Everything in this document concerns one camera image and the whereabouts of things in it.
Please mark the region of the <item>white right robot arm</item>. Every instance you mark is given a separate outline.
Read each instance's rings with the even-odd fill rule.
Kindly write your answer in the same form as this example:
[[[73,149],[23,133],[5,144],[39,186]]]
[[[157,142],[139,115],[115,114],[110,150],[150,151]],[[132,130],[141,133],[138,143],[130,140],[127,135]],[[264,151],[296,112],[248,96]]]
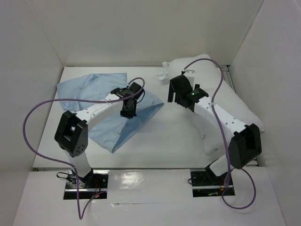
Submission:
[[[191,86],[185,75],[170,80],[167,100],[187,108],[221,132],[226,154],[205,168],[205,179],[209,184],[217,184],[222,175],[243,168],[262,153],[260,129],[255,124],[247,125],[234,118],[214,103],[198,84]]]

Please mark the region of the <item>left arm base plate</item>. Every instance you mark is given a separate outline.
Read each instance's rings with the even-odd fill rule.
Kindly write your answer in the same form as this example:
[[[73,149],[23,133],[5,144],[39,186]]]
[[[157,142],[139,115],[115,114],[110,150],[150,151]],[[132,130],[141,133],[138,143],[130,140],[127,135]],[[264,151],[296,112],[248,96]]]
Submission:
[[[72,171],[58,172],[56,177],[65,180],[64,200],[77,199],[77,182]],[[105,170],[94,170],[92,179],[84,182],[79,181],[79,199],[89,200],[92,196],[95,199],[106,199],[108,188],[109,172]]]

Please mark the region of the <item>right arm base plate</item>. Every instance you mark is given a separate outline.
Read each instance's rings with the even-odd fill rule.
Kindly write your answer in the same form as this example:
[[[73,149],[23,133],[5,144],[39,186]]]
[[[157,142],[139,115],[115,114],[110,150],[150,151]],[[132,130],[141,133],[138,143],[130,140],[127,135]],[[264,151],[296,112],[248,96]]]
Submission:
[[[193,197],[218,197],[222,196],[224,191],[226,196],[234,196],[235,191],[232,179],[228,189],[224,186],[226,175],[227,173],[224,173],[217,177],[204,169],[192,169],[187,182],[192,186]]]

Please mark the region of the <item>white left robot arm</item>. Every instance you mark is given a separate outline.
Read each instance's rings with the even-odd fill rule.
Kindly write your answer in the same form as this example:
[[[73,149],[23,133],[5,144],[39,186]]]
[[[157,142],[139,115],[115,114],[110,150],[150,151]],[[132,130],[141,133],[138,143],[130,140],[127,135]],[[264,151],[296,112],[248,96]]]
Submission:
[[[127,119],[135,117],[137,100],[144,93],[144,89],[133,82],[125,88],[112,90],[100,103],[76,113],[66,111],[62,114],[55,133],[55,141],[74,166],[73,172],[78,173],[76,176],[78,185],[87,188],[95,180],[93,169],[85,154],[89,131],[115,113]]]

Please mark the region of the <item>light blue pillowcase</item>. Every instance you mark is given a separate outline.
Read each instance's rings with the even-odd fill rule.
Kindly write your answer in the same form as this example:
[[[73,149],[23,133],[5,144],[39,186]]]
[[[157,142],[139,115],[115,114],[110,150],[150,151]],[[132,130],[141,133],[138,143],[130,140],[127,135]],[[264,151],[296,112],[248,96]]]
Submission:
[[[62,99],[60,104],[65,111],[77,112],[93,105],[84,100],[103,100],[113,89],[126,86],[126,73],[88,74],[59,83],[57,97]],[[164,102],[160,98],[145,91],[138,100],[135,117],[127,119],[115,113],[95,125],[88,136],[113,153],[145,126],[163,105]]]

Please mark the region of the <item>white pillow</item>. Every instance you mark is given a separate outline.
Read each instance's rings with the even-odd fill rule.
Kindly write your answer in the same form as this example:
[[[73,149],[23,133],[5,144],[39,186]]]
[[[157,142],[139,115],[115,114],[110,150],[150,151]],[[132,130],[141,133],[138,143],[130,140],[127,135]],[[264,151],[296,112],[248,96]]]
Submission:
[[[157,74],[157,78],[161,81],[169,82],[170,79],[180,75],[181,71],[189,63],[200,58],[209,59],[210,56],[202,54],[195,57],[178,58],[171,62],[163,62],[163,71]],[[215,64],[208,60],[202,60],[189,66],[188,70],[185,76],[189,79],[190,84],[192,86],[199,84],[201,89],[212,97],[221,79],[221,72]],[[244,101],[225,81],[218,90],[214,102],[234,116],[234,118],[245,122],[247,125],[256,124],[261,132],[265,130],[263,122],[247,107]],[[191,110],[187,109],[186,112],[199,131],[206,155],[211,155],[214,151],[224,148],[222,135],[218,128]]]

